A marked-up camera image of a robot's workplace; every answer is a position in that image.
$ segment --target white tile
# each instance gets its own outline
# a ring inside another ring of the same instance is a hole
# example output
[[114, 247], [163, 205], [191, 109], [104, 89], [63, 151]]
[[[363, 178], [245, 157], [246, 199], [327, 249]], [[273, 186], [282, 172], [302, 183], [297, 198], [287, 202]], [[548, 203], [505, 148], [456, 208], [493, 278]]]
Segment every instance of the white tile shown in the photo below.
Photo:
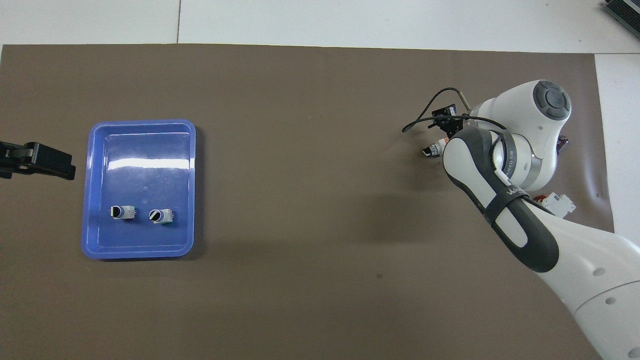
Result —
[[1, 0], [0, 44], [137, 44], [177, 39], [179, 0]]
[[640, 245], [640, 54], [597, 54], [596, 71], [614, 227]]
[[180, 42], [638, 53], [640, 40], [576, 0], [182, 0]]

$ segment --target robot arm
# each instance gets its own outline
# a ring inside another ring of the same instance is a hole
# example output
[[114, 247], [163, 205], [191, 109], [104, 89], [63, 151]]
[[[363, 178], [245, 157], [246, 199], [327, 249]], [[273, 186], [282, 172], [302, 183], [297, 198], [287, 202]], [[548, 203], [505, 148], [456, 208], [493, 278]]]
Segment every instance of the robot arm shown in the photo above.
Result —
[[[555, 119], [536, 106], [538, 84], [551, 91], [541, 98], [562, 109], [551, 110]], [[478, 124], [457, 132], [444, 149], [449, 179], [513, 255], [553, 289], [603, 358], [640, 357], [640, 248], [558, 218], [523, 190], [541, 188], [555, 170], [556, 139], [570, 114], [564, 91], [533, 81], [484, 102], [474, 113], [507, 129]]]

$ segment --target brown table surface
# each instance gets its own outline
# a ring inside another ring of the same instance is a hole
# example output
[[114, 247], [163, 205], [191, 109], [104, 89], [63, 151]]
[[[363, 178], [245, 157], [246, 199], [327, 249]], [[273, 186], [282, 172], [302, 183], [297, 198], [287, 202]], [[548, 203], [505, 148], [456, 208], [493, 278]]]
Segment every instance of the brown table surface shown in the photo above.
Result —
[[[593, 55], [247, 45], [6, 45], [0, 136], [69, 152], [74, 181], [0, 181], [0, 357], [598, 359], [571, 314], [402, 134], [440, 88], [472, 104], [559, 83], [571, 143], [543, 192], [612, 230]], [[435, 106], [456, 101], [443, 95]], [[80, 250], [88, 132], [188, 119], [195, 246]]]

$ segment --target black vent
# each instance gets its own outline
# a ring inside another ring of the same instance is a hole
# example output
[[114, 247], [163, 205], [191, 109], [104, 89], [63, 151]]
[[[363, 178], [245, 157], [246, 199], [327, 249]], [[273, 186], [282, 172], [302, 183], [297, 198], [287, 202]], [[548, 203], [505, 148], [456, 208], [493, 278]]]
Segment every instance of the black vent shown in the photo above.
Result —
[[604, 10], [640, 38], [640, 0], [610, 0]]

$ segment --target blue tray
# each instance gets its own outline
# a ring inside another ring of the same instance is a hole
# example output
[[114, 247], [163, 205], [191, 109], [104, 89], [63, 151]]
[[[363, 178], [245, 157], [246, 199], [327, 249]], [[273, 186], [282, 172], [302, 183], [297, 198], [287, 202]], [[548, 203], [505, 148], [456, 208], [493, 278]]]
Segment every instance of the blue tray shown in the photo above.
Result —
[[[196, 129], [187, 120], [101, 122], [89, 133], [82, 250], [93, 259], [182, 256], [193, 246]], [[112, 205], [135, 206], [130, 220]], [[152, 209], [173, 222], [154, 224]]]

